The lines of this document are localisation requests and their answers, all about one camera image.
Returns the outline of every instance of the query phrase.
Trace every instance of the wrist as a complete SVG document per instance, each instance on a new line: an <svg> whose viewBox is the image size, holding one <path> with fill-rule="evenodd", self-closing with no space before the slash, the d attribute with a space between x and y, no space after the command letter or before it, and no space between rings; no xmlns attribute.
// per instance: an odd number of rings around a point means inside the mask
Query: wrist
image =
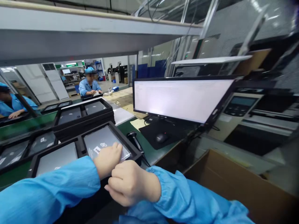
<svg viewBox="0 0 299 224"><path fill-rule="evenodd" d="M154 173L147 172L145 178L145 198L152 203L156 203L160 197L161 184L159 178Z"/></svg>

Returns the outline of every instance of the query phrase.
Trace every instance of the sticker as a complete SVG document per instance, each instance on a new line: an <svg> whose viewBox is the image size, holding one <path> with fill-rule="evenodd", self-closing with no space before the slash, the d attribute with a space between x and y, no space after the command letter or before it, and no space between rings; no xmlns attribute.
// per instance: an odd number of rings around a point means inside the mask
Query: sticker
<svg viewBox="0 0 299 224"><path fill-rule="evenodd" d="M0 165L4 162L5 159L6 159L6 157L0 159Z"/></svg>
<svg viewBox="0 0 299 224"><path fill-rule="evenodd" d="M93 149L97 154L99 154L99 152L101 151L101 149L97 146Z"/></svg>
<svg viewBox="0 0 299 224"><path fill-rule="evenodd" d="M231 119L232 119L232 117L230 117L230 116L226 116L226 115L220 115L220 116L219 116L219 120L220 120L220 121L230 122Z"/></svg>
<svg viewBox="0 0 299 224"><path fill-rule="evenodd" d="M54 143L52 142L52 143L50 143L49 145L47 145L47 147L49 147L49 146L51 146L51 145L53 145Z"/></svg>

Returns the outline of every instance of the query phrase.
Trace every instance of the green workbench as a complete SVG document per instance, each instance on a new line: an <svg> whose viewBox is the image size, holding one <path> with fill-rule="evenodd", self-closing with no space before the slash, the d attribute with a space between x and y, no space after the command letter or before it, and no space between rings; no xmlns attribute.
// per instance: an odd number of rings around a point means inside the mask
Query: green workbench
<svg viewBox="0 0 299 224"><path fill-rule="evenodd" d="M34 119L25 120L13 125L9 125L5 128L5 135L2 136L2 138L8 138L9 136L15 136L16 133L14 131L17 131L19 134L23 134L28 132L30 129L37 130L40 127L44 127L46 124L51 124L55 118L56 112L46 114ZM134 128L130 121L135 120L136 118L132 118L129 121L124 122L123 124L119 125L118 128L120 131L126 135L127 133L131 131L135 131L137 133L137 139L142 146L144 150L144 154L146 156L146 159L148 162L153 165L158 160L160 160L166 153L168 153L175 145L176 143L172 143L162 149L155 150L153 147L149 144L149 142L143 137L143 135ZM27 176L27 172L29 170L31 162L27 162L9 172L6 172L0 176L0 191L4 189L5 187L25 178Z"/></svg>

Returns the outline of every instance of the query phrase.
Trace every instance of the control panel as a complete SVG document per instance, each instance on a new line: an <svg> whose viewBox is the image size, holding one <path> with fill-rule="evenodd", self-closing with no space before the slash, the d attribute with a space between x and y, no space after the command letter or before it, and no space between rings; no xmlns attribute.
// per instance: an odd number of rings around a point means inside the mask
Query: control panel
<svg viewBox="0 0 299 224"><path fill-rule="evenodd" d="M243 117L257 100L257 98L252 97L233 96L223 113L230 116Z"/></svg>

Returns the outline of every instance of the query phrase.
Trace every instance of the hand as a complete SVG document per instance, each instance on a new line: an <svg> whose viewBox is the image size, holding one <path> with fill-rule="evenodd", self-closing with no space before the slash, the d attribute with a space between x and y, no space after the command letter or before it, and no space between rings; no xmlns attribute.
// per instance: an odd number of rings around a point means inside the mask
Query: hand
<svg viewBox="0 0 299 224"><path fill-rule="evenodd" d="M22 112L24 112L24 110L18 110L16 112L13 112L8 116L8 118L9 119L15 118L15 117L19 116Z"/></svg>
<svg viewBox="0 0 299 224"><path fill-rule="evenodd" d="M158 177L138 166L133 160L126 160L115 166L105 189L122 206L131 206L141 200L157 202L161 197Z"/></svg>
<svg viewBox="0 0 299 224"><path fill-rule="evenodd" d="M101 149L99 155L93 160L100 180L111 175L111 171L121 159L122 145L115 142L113 146Z"/></svg>

